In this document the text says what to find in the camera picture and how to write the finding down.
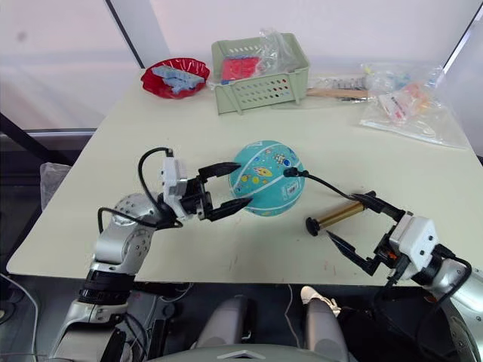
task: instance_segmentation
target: table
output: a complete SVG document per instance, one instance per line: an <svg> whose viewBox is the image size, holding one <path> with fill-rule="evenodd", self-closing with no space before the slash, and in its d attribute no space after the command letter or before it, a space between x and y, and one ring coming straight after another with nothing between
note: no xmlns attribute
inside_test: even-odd
<svg viewBox="0 0 483 362"><path fill-rule="evenodd" d="M442 243L481 266L483 167L471 149L452 149L358 125L364 105L329 109L252 109L218 116L214 95L164 100L135 81L82 151L62 186L8 263L22 275L84 278L97 239L98 207L113 207L141 192L137 162L147 150L170 146L189 176L200 167L231 161L242 146L278 140L291 146L306 169L346 192L377 194L397 207L435 220ZM159 190L162 158L145 165L151 189ZM227 179L214 179L215 203L231 198ZM345 201L306 181L299 201L281 216L241 211L215 223L193 219L182 229L156 232L138 281L226 283L385 283L388 269L373 277L343 257L326 236L304 225ZM331 227L372 256L391 220L365 211Z"/></svg>

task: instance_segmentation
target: floor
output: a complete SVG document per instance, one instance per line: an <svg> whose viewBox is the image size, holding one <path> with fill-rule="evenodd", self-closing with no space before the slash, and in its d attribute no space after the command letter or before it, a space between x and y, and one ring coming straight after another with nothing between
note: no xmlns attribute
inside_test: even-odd
<svg viewBox="0 0 483 362"><path fill-rule="evenodd" d="M25 152L16 155L2 155L2 160L8 160L10 165L22 164L26 169L11 170L2 167L0 268L2 272L5 272L8 257L26 235L25 227L27 226L27 229L29 226L31 227L40 213L38 179L35 178L35 172L41 162L26 155ZM57 335L70 302L77 296L82 281L25 276L17 276L15 280L30 290L40 302L37 350L39 354L46 354ZM300 285L293 286L294 301L288 316L298 338L303 341L304 313L299 297L301 287ZM375 287L324 285L315 287L326 296L336 298L340 305L360 310L370 308L372 297L377 291ZM418 290L418 288L397 288L396 293L400 295L394 296L384 305L391 318L409 333L414 332L419 318L429 307L429 303L421 298ZM7 298L8 293L11 292L7 283L2 283L1 291L0 299L3 302L5 302L4 299L12 302L15 305L15 312L8 321L0 324L0 362L29 360L30 356L2 356L2 354L29 352L33 307L27 298L22 298L22 293L15 293ZM251 342L295 345L295 339L284 318L290 299L290 290L286 284L195 284L186 296L176 303L179 313L171 325L165 353L174 353L189 348L216 306L223 300L239 294L245 295L256 305L256 308L252 309L257 323L253 328ZM144 322L155 298L157 296L152 294L134 291L130 298L131 314ZM154 319L161 314L163 304L163 302L158 302ZM453 349L447 324L442 315L435 319L432 329L427 334L428 343L433 348L444 352Z"/></svg>

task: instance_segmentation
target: red bowl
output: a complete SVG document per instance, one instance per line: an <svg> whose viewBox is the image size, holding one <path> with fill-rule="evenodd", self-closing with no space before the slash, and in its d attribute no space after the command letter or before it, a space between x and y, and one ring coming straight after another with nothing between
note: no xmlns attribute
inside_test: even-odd
<svg viewBox="0 0 483 362"><path fill-rule="evenodd" d="M194 89L181 90L178 94L174 94L172 88L163 82L163 78L155 75L152 72L152 68L157 66L171 66L173 68L184 70L185 72L190 72L192 74L199 75L204 78L203 83L199 83ZM199 60L193 58L173 58L168 60L163 60L162 62L156 63L154 66L150 66L144 72L141 77L143 82L143 88L148 92L160 96L163 98L172 98L175 100L180 100L184 97L189 97L198 92L206 85L206 80L210 75L210 70L206 67L206 64L200 62Z"/></svg>

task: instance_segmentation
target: red item in basket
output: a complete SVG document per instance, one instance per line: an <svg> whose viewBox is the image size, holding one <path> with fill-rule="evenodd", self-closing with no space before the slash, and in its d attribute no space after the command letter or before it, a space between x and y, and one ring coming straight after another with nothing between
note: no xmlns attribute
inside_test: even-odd
<svg viewBox="0 0 483 362"><path fill-rule="evenodd" d="M163 78L158 77L152 72L151 69L157 66L171 66L179 70L184 70L185 72L199 75L205 80L205 82L198 84L194 89L181 90L178 94L174 94L172 88L163 82ZM199 60L193 58L173 58L163 60L162 62L150 66L144 72L143 76L141 77L141 81L143 82L143 88L148 92L163 98L180 100L184 97L192 96L202 89L205 86L209 75L210 70L206 67L206 64L200 62Z"/></svg>
<svg viewBox="0 0 483 362"><path fill-rule="evenodd" d="M260 62L259 57L227 57L223 60L221 84L229 81L250 78Z"/></svg>

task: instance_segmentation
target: ball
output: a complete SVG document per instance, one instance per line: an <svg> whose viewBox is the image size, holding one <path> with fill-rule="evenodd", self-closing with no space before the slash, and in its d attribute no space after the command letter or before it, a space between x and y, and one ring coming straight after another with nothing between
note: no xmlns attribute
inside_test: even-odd
<svg viewBox="0 0 483 362"><path fill-rule="evenodd" d="M252 197L245 208L260 216L275 216L294 206L303 190L303 177L285 177L284 170L303 165L294 150L277 141L258 141L235 157L241 166L229 175L236 198Z"/></svg>

